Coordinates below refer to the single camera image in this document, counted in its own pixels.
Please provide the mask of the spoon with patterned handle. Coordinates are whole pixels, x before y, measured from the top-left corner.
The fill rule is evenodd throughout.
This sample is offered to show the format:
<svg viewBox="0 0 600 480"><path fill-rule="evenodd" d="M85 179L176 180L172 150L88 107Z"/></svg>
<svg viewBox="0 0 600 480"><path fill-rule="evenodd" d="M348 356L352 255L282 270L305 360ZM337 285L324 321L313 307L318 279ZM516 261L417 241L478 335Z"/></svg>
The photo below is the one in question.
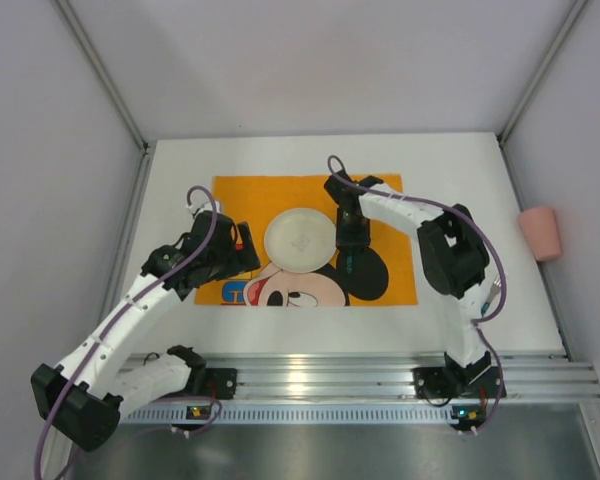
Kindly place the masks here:
<svg viewBox="0 0 600 480"><path fill-rule="evenodd" d="M342 253L344 269L347 275L352 275L354 272L356 253L357 250L355 248L346 248Z"/></svg>

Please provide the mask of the orange cartoon mouse placemat cloth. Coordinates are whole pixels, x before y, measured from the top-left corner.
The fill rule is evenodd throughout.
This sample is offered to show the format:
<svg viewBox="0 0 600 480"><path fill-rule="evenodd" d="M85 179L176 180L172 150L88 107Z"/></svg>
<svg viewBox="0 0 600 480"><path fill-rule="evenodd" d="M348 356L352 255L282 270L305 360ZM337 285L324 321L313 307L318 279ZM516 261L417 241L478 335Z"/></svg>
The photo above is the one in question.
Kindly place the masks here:
<svg viewBox="0 0 600 480"><path fill-rule="evenodd" d="M415 305L411 244L417 214L401 179L368 176L224 176L213 196L224 215L246 222L261 266L211 282L198 305L346 307Z"/></svg>

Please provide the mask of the cream round plate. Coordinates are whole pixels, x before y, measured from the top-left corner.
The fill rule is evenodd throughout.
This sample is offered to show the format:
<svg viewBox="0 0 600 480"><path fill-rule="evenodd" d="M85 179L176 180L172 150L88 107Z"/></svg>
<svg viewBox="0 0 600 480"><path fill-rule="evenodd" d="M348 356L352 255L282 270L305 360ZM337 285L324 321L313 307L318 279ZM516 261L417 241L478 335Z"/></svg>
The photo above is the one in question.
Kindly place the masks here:
<svg viewBox="0 0 600 480"><path fill-rule="evenodd" d="M267 226L264 249L282 270L304 274L328 264L336 252L336 226L311 208L293 208L277 215Z"/></svg>

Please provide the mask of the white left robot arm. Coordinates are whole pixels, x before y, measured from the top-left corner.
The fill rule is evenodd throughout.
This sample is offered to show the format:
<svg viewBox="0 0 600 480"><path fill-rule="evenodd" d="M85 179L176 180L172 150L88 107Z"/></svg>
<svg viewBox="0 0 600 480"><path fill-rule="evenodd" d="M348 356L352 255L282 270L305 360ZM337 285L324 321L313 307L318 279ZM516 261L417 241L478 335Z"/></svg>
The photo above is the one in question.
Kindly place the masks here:
<svg viewBox="0 0 600 480"><path fill-rule="evenodd" d="M134 411L176 393L197 395L206 361L176 345L127 373L134 348L172 309L201 286L260 267L248 223L198 211L190 231L155 249L114 310L56 366L31 377L40 416L86 452L100 448Z"/></svg>

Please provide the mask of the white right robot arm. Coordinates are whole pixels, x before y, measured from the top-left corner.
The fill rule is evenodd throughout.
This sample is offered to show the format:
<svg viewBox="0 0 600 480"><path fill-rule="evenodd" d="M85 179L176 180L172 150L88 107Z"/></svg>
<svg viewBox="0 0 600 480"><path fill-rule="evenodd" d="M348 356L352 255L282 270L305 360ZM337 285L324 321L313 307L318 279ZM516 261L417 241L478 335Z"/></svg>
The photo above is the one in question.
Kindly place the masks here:
<svg viewBox="0 0 600 480"><path fill-rule="evenodd" d="M442 320L447 362L464 370L487 368L490 355L477 323L489 297L486 270L496 255L469 210L406 197L375 176L356 182L343 169L330 175L324 188L337 205L336 270L349 282L348 289L359 285L364 274L379 277L371 249L373 220L409 236L419 248L430 287L454 303Z"/></svg>

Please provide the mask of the pink plastic cup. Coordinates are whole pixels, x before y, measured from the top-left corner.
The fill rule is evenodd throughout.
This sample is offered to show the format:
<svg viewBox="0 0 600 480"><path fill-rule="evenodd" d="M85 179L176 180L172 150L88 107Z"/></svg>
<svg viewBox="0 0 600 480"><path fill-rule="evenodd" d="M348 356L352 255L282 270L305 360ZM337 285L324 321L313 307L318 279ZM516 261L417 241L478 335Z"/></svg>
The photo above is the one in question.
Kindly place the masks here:
<svg viewBox="0 0 600 480"><path fill-rule="evenodd" d="M522 235L537 262L556 260L563 249L555 210L537 206L522 211L517 218Z"/></svg>

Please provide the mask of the left aluminium corner post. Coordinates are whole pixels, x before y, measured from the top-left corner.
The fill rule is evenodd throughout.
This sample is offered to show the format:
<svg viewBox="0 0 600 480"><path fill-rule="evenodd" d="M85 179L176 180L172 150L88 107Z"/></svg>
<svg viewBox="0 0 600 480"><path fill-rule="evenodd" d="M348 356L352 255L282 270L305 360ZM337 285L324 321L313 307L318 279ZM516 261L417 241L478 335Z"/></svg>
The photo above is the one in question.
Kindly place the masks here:
<svg viewBox="0 0 600 480"><path fill-rule="evenodd" d="M108 68L102 60L101 55L96 49L75 8L71 2L67 0L52 0L51 4L57 10L62 21L66 24L72 38L76 42L90 69L96 76L105 96L108 98L124 124L134 144L141 152L146 152L149 149L149 142L146 140L145 135L141 132L137 122L134 120L123 96L110 75Z"/></svg>

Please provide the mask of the aluminium corner post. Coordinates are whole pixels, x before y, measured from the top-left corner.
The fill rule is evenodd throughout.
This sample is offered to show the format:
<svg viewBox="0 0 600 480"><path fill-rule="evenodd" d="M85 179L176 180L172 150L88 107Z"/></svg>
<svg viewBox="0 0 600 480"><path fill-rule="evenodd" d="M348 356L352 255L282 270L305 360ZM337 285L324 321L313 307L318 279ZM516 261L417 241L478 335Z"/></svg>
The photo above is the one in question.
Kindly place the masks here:
<svg viewBox="0 0 600 480"><path fill-rule="evenodd" d="M556 32L552 35L551 41L545 49L540 62L534 69L513 110L507 117L503 128L497 135L498 144L501 148L506 146L526 112L531 107L532 102L548 79L560 54L568 44L580 21L586 15L586 11L591 4L590 0L569 2L569 8L560 21Z"/></svg>
<svg viewBox="0 0 600 480"><path fill-rule="evenodd" d="M134 144L141 152L146 152L149 149L149 142L146 140L145 135L141 132L137 122L134 120L123 96L110 75L108 68L102 60L101 55L96 49L75 8L71 2L67 0L52 0L51 4L57 10L62 21L66 24L72 38L76 42L90 69L96 76L105 96L108 98L124 124Z"/></svg>

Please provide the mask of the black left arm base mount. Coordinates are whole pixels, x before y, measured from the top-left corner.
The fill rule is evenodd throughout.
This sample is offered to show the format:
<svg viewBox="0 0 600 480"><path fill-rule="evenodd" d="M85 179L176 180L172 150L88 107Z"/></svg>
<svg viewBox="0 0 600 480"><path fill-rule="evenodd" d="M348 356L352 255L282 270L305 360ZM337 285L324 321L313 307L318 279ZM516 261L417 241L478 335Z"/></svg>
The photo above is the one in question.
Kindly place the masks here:
<svg viewBox="0 0 600 480"><path fill-rule="evenodd" d="M211 397L231 400L237 388L238 370L234 368L206 368L203 373L189 380L183 390L167 394L160 401L175 401L193 397Z"/></svg>

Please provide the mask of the aluminium front frame rail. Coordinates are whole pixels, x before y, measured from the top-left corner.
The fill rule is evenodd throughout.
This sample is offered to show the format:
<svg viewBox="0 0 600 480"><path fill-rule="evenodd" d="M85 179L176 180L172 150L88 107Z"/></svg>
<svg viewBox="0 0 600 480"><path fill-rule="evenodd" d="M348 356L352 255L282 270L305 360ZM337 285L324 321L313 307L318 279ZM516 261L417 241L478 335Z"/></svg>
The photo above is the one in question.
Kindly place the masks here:
<svg viewBox="0 0 600 480"><path fill-rule="evenodd" d="M211 369L233 369L229 388L244 402L417 403L424 388L440 381L433 372L444 366L438 355L274 355L208 354ZM599 402L600 382L594 367L555 355L503 355L502 372L491 367L461 396L493 398L502 387L505 402Z"/></svg>

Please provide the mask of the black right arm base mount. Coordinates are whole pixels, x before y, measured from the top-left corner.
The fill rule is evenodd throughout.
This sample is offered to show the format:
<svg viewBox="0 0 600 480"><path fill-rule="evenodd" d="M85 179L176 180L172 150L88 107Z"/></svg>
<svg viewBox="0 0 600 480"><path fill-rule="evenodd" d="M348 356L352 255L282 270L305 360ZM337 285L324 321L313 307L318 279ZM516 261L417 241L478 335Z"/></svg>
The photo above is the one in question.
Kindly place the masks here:
<svg viewBox="0 0 600 480"><path fill-rule="evenodd" d="M460 399L492 400L504 385L496 367L489 368L472 382L462 380L446 367L418 367L412 374L416 397L435 404Z"/></svg>

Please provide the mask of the right aluminium corner post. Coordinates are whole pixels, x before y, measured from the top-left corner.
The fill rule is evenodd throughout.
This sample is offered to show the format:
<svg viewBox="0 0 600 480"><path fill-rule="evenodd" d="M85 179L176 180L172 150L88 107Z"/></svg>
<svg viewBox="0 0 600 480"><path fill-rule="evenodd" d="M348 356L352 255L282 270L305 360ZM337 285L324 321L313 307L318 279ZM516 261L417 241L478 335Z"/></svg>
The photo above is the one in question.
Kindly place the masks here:
<svg viewBox="0 0 600 480"><path fill-rule="evenodd" d="M560 21L556 32L552 35L551 41L545 49L540 62L534 69L513 110L507 117L503 128L497 135L498 144L501 148L506 146L526 112L531 107L532 102L548 79L560 54L568 44L580 21L586 15L586 11L591 4L590 0L569 2L569 8Z"/></svg>

